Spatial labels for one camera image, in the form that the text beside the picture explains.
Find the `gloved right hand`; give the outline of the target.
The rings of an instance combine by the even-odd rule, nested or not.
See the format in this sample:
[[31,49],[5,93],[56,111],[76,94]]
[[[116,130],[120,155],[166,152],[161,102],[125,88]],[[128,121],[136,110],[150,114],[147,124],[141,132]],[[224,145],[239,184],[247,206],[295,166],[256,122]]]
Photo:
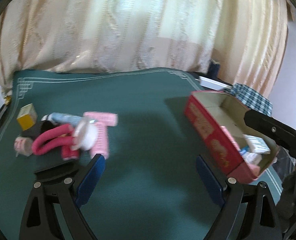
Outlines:
[[296,223],[296,168],[282,182],[282,193],[276,205],[283,233],[287,233]]

